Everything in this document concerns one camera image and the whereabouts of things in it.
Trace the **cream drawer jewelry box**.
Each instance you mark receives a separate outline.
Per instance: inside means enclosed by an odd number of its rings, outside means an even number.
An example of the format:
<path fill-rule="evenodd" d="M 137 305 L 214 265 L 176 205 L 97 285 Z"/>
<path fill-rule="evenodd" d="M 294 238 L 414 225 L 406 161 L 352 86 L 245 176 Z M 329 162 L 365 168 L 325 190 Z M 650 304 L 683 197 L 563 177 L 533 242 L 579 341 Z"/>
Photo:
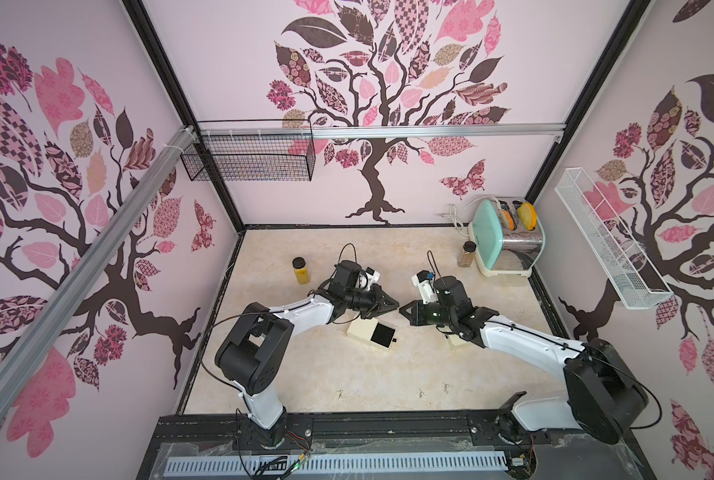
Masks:
<path fill-rule="evenodd" d="M 365 345 L 388 350 L 396 340 L 396 328 L 376 319 L 359 319 L 352 322 L 347 336 Z"/>

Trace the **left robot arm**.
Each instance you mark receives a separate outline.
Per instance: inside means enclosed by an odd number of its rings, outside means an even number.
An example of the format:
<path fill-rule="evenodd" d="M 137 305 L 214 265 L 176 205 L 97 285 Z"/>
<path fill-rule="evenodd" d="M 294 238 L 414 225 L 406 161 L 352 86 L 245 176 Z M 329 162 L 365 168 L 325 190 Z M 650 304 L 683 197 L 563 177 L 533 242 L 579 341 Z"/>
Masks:
<path fill-rule="evenodd" d="M 333 324 L 348 310 L 369 320 L 399 309 L 379 280 L 374 269 L 343 260 L 305 299 L 280 307 L 253 302 L 238 315 L 217 349 L 214 364 L 238 390 L 255 427 L 265 433 L 284 428 L 286 409 L 273 381 L 294 336 Z"/>

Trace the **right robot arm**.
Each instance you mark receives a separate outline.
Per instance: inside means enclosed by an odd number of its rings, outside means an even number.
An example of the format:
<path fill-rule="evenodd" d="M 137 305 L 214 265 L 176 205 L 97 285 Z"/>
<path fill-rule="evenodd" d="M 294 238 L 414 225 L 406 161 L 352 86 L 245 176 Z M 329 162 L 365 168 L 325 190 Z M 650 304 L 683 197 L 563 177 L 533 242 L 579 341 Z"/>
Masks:
<path fill-rule="evenodd" d="M 540 430 L 581 430 L 618 443 L 649 404 L 649 392 L 612 344 L 550 336 L 472 303 L 461 281 L 423 270 L 411 282 L 420 297 L 401 307 L 413 326 L 435 326 L 483 349 L 509 354 L 559 380 L 557 393 L 513 394 L 497 411 L 503 439 Z"/>

